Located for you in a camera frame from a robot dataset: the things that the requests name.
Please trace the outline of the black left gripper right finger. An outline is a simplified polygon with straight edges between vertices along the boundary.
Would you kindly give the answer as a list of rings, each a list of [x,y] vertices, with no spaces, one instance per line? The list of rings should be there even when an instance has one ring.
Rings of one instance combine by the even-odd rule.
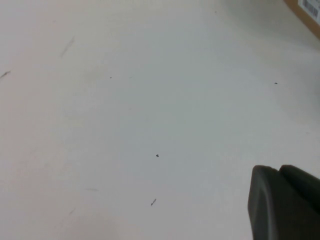
[[[316,211],[320,211],[320,179],[293,165],[282,165],[280,174]]]

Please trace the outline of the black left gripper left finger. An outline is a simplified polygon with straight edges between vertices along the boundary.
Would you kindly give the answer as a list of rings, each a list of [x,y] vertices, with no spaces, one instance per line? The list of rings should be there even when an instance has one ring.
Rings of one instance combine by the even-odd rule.
[[[320,211],[300,197],[280,170],[253,167],[247,207],[255,240],[320,238]]]

